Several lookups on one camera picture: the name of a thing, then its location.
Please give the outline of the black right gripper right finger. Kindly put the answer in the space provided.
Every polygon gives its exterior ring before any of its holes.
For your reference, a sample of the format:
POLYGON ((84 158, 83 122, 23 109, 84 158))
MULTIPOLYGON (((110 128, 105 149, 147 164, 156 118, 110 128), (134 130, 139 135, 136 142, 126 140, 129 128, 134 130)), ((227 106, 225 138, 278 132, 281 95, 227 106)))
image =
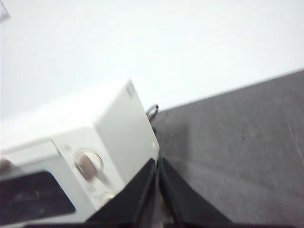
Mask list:
POLYGON ((237 225, 201 197, 165 158, 158 160, 160 190, 177 228, 236 228, 237 225))

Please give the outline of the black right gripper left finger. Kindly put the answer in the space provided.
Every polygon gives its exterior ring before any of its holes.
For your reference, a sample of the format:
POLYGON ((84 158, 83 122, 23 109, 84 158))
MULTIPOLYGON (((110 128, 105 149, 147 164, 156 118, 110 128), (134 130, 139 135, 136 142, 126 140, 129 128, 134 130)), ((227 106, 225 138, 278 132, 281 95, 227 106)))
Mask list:
POLYGON ((125 188, 85 223, 85 228, 138 228, 155 190, 155 160, 149 159, 125 188))

